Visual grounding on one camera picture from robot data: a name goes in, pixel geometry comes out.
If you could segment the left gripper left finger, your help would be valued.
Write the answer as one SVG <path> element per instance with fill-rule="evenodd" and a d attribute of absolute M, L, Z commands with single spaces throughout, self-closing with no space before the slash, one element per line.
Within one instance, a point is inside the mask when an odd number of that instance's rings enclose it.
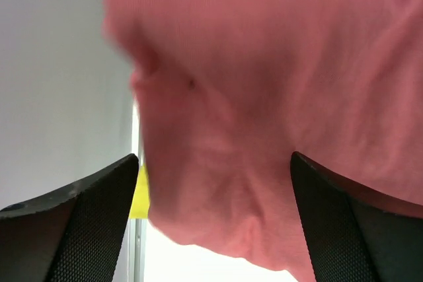
<path fill-rule="evenodd" d="M 134 154 L 1 210 L 1 281 L 112 281 L 135 190 Z"/>

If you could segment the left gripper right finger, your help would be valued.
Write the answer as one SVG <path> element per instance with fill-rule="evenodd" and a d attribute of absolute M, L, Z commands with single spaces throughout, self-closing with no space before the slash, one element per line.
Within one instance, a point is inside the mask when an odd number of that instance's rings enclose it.
<path fill-rule="evenodd" d="M 317 281 L 421 281 L 422 206 L 294 152 L 291 182 Z"/>

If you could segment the yellow-green trousers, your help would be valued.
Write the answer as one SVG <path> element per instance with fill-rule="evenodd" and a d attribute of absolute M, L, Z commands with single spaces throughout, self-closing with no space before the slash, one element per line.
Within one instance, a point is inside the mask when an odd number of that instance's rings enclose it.
<path fill-rule="evenodd" d="M 130 219 L 147 219 L 150 207 L 149 179 L 146 165 L 142 165 L 137 175 L 137 182 L 130 209 Z"/>

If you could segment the pink red garment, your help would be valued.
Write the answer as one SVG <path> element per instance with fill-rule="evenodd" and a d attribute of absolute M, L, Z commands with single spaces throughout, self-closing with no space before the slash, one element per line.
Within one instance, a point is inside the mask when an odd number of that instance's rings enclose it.
<path fill-rule="evenodd" d="M 135 64 L 149 220 L 182 245 L 314 279 L 300 152 L 422 203 L 422 0 L 104 0 Z"/>

